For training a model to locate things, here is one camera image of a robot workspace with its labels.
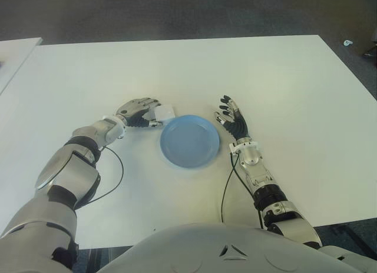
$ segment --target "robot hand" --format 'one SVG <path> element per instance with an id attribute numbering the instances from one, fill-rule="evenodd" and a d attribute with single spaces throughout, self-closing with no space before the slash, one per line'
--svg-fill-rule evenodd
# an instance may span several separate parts
<path id="1" fill-rule="evenodd" d="M 150 109 L 160 106 L 161 104 L 156 99 L 140 98 L 127 102 L 119 107 L 115 113 L 126 126 L 130 127 L 158 127 L 162 126 L 161 122 L 154 120 L 146 120 L 143 115 Z"/>
<path id="2" fill-rule="evenodd" d="M 221 116 L 217 111 L 214 113 L 216 120 L 222 124 L 237 141 L 249 137 L 246 121 L 236 103 L 227 95 L 225 95 L 220 101 L 226 104 L 220 105 L 219 107 L 223 109 L 223 114 L 227 118 L 230 118 L 230 121 L 228 121 L 226 117 Z"/>

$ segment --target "floor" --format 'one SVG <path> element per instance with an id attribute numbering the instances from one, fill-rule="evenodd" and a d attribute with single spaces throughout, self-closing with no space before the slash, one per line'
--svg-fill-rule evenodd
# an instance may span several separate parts
<path id="1" fill-rule="evenodd" d="M 373 47 L 377 0 L 0 0 L 0 40 L 42 44 L 318 34 L 377 98 Z M 350 39 L 353 45 L 345 47 Z M 361 254 L 341 225 L 319 227 L 324 244 Z M 377 219 L 349 224 L 376 251 Z M 85 272 L 88 251 L 75 272 Z M 108 260 L 102 256 L 102 264 Z"/>

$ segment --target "white table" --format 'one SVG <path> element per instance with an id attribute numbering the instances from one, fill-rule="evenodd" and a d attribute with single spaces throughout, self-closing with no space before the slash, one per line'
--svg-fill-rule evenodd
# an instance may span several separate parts
<path id="1" fill-rule="evenodd" d="M 34 47 L 41 42 L 41 38 L 0 41 L 0 94 Z"/>
<path id="2" fill-rule="evenodd" d="M 128 129 L 111 146 L 124 161 L 123 183 L 77 212 L 81 248 L 220 221 L 232 141 L 213 119 L 223 94 L 241 107 L 270 172 L 312 225 L 376 216 L 377 102 L 319 36 L 276 36 L 35 48 L 0 96 L 0 228 L 32 198 L 40 170 L 75 128 L 143 96 L 210 120 L 220 152 L 204 168 L 181 169 L 162 156 L 160 129 Z M 100 195 L 120 167 L 104 151 L 98 169 Z M 224 219 L 259 224 L 235 178 Z"/>

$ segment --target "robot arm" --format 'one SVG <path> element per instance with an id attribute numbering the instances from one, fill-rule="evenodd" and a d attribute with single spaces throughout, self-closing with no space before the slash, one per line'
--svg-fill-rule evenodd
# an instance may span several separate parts
<path id="1" fill-rule="evenodd" d="M 158 105 L 156 99 L 134 99 L 114 116 L 73 132 L 40 173 L 33 199 L 2 233 L 0 271 L 71 272 L 78 254 L 75 210 L 91 200 L 100 183 L 95 168 L 100 148 L 123 137 L 126 126 L 160 126 L 143 118 Z"/>
<path id="2" fill-rule="evenodd" d="M 238 106 L 226 95 L 221 102 L 225 104 L 220 105 L 225 116 L 218 112 L 214 116 L 236 139 L 236 143 L 230 144 L 230 150 L 232 155 L 239 155 L 238 164 L 244 173 L 243 179 L 239 179 L 243 180 L 252 195 L 255 208 L 262 212 L 267 230 L 310 247 L 321 247 L 322 243 L 314 228 L 286 198 L 263 165 L 263 157 L 257 149 L 257 143 L 249 137 L 247 124 Z"/>

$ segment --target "black wire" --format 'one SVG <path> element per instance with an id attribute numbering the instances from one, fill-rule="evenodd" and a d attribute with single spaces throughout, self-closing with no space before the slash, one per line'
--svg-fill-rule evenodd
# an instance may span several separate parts
<path id="1" fill-rule="evenodd" d="M 260 211 L 258 211 L 258 216 L 259 216 L 260 228 L 263 229 L 262 215 L 260 214 Z"/>
<path id="2" fill-rule="evenodd" d="M 235 167 L 235 166 L 232 166 L 232 171 L 230 171 L 230 174 L 229 174 L 228 180 L 226 181 L 226 185 L 225 185 L 224 193 L 223 193 L 223 199 L 221 200 L 221 209 L 220 209 L 220 213 L 221 213 L 221 222 L 222 222 L 222 223 L 224 222 L 223 206 L 224 206 L 225 192 L 226 192 L 226 189 L 227 189 L 227 187 L 228 187 L 228 183 L 229 183 L 230 177 L 231 177 L 233 171 L 235 171 L 235 168 L 234 168 L 234 167 Z"/>
<path id="3" fill-rule="evenodd" d="M 240 182 L 242 183 L 242 185 L 245 187 L 245 189 L 248 191 L 248 193 L 250 194 L 250 196 L 253 198 L 253 194 L 252 194 L 251 190 L 246 186 L 246 184 L 243 182 L 243 180 L 241 179 L 240 175 L 238 174 L 238 172 L 236 170 L 237 161 L 236 161 L 235 164 L 233 164 L 233 157 L 231 156 L 230 157 L 230 162 L 232 163 L 232 167 L 233 167 L 234 173 L 236 173 L 236 176 L 237 176 L 238 180 L 240 180 Z M 258 216 L 259 216 L 260 228 L 263 229 L 262 215 L 260 214 L 260 211 L 258 211 Z"/>
<path id="4" fill-rule="evenodd" d="M 120 176 L 120 180 L 118 182 L 118 184 L 113 188 L 111 189 L 110 191 L 108 191 L 107 193 L 105 193 L 104 195 L 101 195 L 100 197 L 96 198 L 96 199 L 93 199 L 92 201 L 88 202 L 87 204 L 83 205 L 83 206 L 86 206 L 88 204 L 91 204 L 92 202 L 95 202 L 95 201 L 98 201 L 99 199 L 105 197 L 106 195 L 110 194 L 111 192 L 113 192 L 116 188 L 118 188 L 118 186 L 120 185 L 120 183 L 122 183 L 122 180 L 123 180 L 123 175 L 124 175 L 124 166 L 123 166 L 123 162 L 122 162 L 122 159 L 120 159 L 120 157 L 117 155 L 117 153 L 115 151 L 113 151 L 111 148 L 108 148 L 108 147 L 104 147 L 102 150 L 104 149 L 108 149 L 109 151 L 111 151 L 119 160 L 120 162 L 120 165 L 122 167 L 122 175 Z"/>

